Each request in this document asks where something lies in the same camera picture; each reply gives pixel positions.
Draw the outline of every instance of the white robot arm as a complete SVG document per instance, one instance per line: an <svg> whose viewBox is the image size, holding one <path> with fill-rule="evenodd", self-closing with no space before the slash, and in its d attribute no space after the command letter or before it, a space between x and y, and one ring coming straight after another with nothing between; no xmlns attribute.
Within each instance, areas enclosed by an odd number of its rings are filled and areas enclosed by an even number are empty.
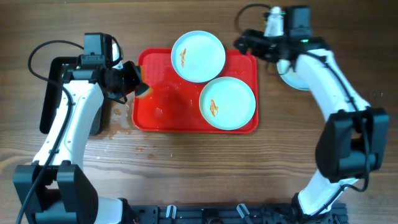
<svg viewBox="0 0 398 224"><path fill-rule="evenodd" d="M251 49L254 56L268 62L290 60L323 113L326 126L316 151L319 170L292 199L299 210L297 220L318 220L331 210L347 187L357 191L366 189L369 172L381 166L388 115L384 110L374 112L370 108L338 68L333 52L323 39L311 37L308 7L290 6L284 11L273 7L266 15L264 33L248 29L234 46L242 54ZM354 131L362 137L351 139ZM359 147L353 145L357 140L361 143ZM365 179L360 190L352 186L359 178Z"/></svg>
<svg viewBox="0 0 398 224"><path fill-rule="evenodd" d="M132 210L127 200L97 195L82 172L83 155L104 97L125 103L127 93L135 91L136 97L143 97L150 88L141 80L139 67L130 61L121 63L121 48L114 37L102 33L85 34L84 50L76 65L65 65L67 68L62 74L63 87L72 97L72 105L63 91L49 135L32 165L19 166L14 174L21 211L29 223L132 223ZM68 110L70 119L62 132ZM50 160L59 136L60 142ZM44 172L41 178L37 175L40 172ZM46 190L45 186L53 180L58 182L58 189Z"/></svg>

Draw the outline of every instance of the wooden table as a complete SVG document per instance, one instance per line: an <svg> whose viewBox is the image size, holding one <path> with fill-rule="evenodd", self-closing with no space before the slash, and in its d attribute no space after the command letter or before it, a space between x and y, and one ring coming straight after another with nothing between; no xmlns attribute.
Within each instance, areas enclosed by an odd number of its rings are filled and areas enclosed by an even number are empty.
<svg viewBox="0 0 398 224"><path fill-rule="evenodd" d="M118 39L126 59L136 61L148 47L171 47L185 32L207 30L232 49L238 36L233 18L255 1L63 2L0 5L1 223L15 222L21 206L12 183L16 165L29 164L46 137L39 131L46 83L27 69L37 45L54 39L82 44L85 32L104 32ZM372 173L366 193L347 190L341 201L348 204L351 223L396 223L397 5L359 0L300 4L312 7L314 35L331 45L359 94L391 116L382 169ZM248 11L241 26L263 29L261 12ZM34 69L47 75L53 58L80 52L68 45L48 46L34 57ZM128 105L109 107L105 130L89 138L85 174L100 195L124 197L132 205L289 202L316 169L315 145L324 120L310 92L289 87L264 62L258 70L260 123L253 133L142 132L131 122L130 96Z"/></svg>

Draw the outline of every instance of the red tray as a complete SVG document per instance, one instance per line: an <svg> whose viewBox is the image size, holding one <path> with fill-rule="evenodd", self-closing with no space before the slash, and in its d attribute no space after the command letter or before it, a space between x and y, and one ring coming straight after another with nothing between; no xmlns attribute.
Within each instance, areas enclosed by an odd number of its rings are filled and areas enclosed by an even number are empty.
<svg viewBox="0 0 398 224"><path fill-rule="evenodd" d="M251 55L241 55L238 50L226 51L223 71L217 77L235 77L248 84L256 97L256 111L242 128L224 131L211 126L199 110L199 96L206 83L192 83L181 78L173 69L171 48L149 48L138 59L142 65L144 81L154 92L134 99L132 121L143 131L185 133L235 133L246 134L259 123L257 62Z"/></svg>

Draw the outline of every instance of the orange food scrap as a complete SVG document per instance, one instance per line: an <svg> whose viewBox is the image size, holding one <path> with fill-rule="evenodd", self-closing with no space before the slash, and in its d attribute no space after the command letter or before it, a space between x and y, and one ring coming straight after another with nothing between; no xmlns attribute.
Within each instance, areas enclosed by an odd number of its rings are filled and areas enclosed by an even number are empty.
<svg viewBox="0 0 398 224"><path fill-rule="evenodd" d="M181 66L184 67L185 64L185 53L187 52L187 49L184 49L183 52L180 53L181 56Z"/></svg>
<svg viewBox="0 0 398 224"><path fill-rule="evenodd" d="M218 106L216 106L216 103L214 102L214 97L211 97L211 102L210 102L210 112L214 117L218 115Z"/></svg>

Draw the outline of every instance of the white plate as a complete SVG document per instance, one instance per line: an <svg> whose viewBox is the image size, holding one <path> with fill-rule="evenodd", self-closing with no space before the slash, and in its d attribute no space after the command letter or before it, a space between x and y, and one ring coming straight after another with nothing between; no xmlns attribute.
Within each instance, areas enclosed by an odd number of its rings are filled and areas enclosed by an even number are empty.
<svg viewBox="0 0 398 224"><path fill-rule="evenodd" d="M211 100L218 107L213 116L210 110ZM199 98L202 116L212 126L222 130L234 130L243 127L254 115L256 98L250 87L233 77L221 77L207 83Z"/></svg>
<svg viewBox="0 0 398 224"><path fill-rule="evenodd" d="M182 67L182 56L185 61ZM182 35L172 49L174 70L185 80L201 83L215 78L225 64L225 49L216 36L205 31L191 31Z"/></svg>
<svg viewBox="0 0 398 224"><path fill-rule="evenodd" d="M309 87L307 82L302 80L299 77L299 75L297 75L293 71L293 68L289 68L289 71L287 71L289 66L290 66L290 61L288 60L279 60L276 65L279 74L284 74L280 76L283 79L283 81L285 81L286 84L290 85L293 88L296 88L298 90L308 91Z"/></svg>

